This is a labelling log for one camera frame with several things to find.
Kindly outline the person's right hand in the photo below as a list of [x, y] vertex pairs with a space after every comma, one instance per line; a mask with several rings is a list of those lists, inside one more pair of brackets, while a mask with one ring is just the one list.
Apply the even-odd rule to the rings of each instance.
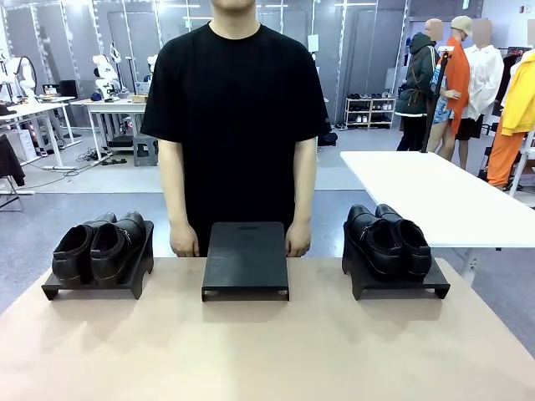
[[188, 223], [171, 224], [170, 244], [178, 257], [200, 256], [197, 235]]

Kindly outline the person's left hand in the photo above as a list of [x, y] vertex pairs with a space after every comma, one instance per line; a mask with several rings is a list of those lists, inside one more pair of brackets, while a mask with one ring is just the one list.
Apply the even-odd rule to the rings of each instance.
[[311, 245], [311, 229], [309, 222], [293, 222], [286, 233], [287, 257], [304, 256]]

